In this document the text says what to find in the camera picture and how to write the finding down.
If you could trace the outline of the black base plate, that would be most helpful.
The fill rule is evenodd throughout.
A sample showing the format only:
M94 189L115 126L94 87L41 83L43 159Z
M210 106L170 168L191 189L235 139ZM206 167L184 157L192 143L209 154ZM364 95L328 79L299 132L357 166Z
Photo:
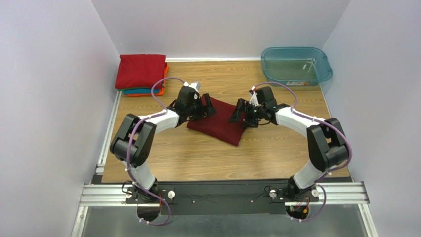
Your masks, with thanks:
M350 178L329 178L294 191L288 179L159 182L154 194L132 184L93 184L83 188L82 206L135 207L137 217L156 223L177 215L276 214L300 221L316 216L314 205L352 204L359 185Z

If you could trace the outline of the teal plastic bin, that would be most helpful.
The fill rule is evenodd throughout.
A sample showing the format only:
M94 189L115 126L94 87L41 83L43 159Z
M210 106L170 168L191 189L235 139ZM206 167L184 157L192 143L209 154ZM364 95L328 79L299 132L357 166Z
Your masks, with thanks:
M285 86L317 86L333 76L327 55L315 47L270 47L260 63L267 81Z

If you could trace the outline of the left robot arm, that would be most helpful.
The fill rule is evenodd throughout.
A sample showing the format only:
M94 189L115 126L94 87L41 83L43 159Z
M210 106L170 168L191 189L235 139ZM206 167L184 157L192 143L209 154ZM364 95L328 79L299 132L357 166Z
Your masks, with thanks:
M184 85L178 97L163 110L146 116L128 114L121 123L110 151L125 165L133 183L132 198L145 202L158 199L158 181L147 163L156 134L185 122L214 116L209 94L199 94L198 83Z

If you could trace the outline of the folded green t shirt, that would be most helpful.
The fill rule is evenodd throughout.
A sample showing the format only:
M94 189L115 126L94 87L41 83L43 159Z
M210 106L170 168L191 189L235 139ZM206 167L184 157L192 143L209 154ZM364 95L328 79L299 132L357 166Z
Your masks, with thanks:
M128 90L137 90L138 87L132 87L132 88L119 88L118 91L128 91Z

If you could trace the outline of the folded teal t shirt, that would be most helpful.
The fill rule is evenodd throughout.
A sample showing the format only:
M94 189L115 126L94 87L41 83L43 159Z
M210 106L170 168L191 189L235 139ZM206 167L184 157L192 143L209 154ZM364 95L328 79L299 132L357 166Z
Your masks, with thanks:
M153 89L153 93L155 95L161 95L164 92L164 87L160 87L158 89ZM128 91L123 91L124 95L135 95L135 96L140 96L140 95L144 95L144 94L151 94L151 88L138 88L137 90L128 90Z

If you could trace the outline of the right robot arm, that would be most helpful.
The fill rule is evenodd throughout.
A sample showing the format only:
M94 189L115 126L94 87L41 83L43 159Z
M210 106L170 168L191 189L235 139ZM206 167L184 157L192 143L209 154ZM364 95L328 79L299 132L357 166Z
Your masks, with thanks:
M352 150L340 122L299 112L294 106L279 104L270 87L252 87L250 99L238 99L229 123L242 122L245 128L257 128L261 120L287 127L307 139L309 161L288 179L286 194L298 199L311 191L329 172L343 168Z

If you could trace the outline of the maroon t shirt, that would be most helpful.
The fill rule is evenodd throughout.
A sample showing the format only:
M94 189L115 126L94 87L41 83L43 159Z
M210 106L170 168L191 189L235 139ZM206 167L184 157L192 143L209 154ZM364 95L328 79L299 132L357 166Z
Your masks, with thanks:
M243 121L229 123L236 106L213 97L210 98L210 101L217 113L210 117L190 121L187 123L187 128L238 146L246 129L243 127Z

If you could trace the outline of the folded red t shirt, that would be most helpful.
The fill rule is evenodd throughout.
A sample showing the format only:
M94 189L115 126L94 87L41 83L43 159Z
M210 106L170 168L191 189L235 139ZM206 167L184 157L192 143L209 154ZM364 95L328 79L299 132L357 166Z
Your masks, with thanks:
M166 56L161 54L124 54L120 55L115 89L152 88L163 79Z

